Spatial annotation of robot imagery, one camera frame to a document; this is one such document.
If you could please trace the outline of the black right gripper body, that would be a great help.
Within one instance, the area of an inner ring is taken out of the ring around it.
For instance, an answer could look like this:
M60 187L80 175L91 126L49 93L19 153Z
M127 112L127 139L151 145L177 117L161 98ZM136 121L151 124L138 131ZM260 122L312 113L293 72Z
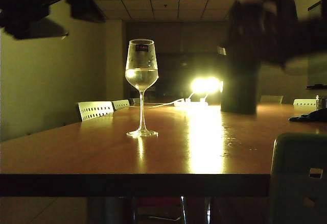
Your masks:
M326 51L326 19L310 18L268 32L260 46L260 59L285 67L300 56Z

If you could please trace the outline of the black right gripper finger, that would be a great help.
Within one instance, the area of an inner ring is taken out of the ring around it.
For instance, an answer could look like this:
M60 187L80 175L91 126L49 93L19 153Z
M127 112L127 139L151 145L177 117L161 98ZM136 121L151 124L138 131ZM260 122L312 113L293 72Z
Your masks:
M280 28L286 28L298 23L294 0L261 0L265 9L273 15L275 23Z

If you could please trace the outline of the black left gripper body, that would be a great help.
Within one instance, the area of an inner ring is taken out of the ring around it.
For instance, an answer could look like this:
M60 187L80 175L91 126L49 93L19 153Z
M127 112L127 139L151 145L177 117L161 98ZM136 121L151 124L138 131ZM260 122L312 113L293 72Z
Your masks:
M94 0L66 0L66 2L70 5L71 17L74 19L95 23L106 21Z

